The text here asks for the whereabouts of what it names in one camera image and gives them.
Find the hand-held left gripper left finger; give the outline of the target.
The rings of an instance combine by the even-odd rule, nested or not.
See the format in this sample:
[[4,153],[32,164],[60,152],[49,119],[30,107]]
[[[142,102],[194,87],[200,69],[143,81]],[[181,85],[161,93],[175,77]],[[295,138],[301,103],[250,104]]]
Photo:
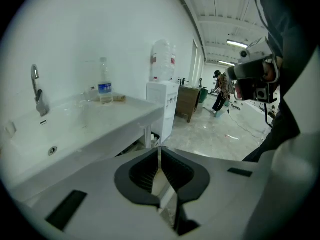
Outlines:
[[114,182],[116,170],[143,155],[131,152],[93,162],[45,190],[32,206],[46,219],[72,191],[87,194],[64,232],[81,240],[174,240],[177,234],[154,206],[127,200]]

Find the person's right hand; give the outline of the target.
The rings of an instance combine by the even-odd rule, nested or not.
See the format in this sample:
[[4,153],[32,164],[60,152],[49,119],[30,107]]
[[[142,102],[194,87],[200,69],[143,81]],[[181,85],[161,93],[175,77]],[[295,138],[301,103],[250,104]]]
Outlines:
[[[274,66],[270,63],[263,62],[263,71],[264,74],[262,78],[267,82],[272,82],[275,80],[275,71]],[[243,99],[242,86],[244,85],[244,80],[237,81],[235,84],[235,93],[238,99]]]

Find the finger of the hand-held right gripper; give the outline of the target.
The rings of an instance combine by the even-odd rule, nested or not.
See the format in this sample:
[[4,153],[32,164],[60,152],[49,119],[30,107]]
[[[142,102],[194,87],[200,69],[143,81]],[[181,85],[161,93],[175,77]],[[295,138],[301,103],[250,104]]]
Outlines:
[[261,79],[265,75],[264,59],[251,60],[227,69],[226,75],[232,81],[240,81],[246,79]]

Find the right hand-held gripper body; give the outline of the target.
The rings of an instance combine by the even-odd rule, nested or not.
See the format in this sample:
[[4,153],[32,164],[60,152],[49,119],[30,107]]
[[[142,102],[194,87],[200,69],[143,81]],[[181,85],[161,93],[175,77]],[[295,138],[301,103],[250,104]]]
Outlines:
[[274,66],[275,79],[273,81],[265,81],[262,78],[243,79],[238,81],[244,81],[242,89],[243,100],[260,101],[263,103],[273,103],[277,100],[274,96],[277,81],[280,78],[280,69],[277,62],[277,57],[270,42],[262,37],[251,43],[246,49],[240,52],[240,59],[238,64],[246,63],[249,61],[264,59],[265,63],[272,64]]

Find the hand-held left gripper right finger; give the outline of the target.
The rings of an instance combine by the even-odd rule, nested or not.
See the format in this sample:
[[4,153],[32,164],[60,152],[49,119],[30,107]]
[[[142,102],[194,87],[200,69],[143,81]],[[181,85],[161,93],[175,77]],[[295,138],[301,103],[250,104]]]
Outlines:
[[272,154],[258,163],[161,150],[161,168],[177,194],[174,230],[188,240],[248,240]]

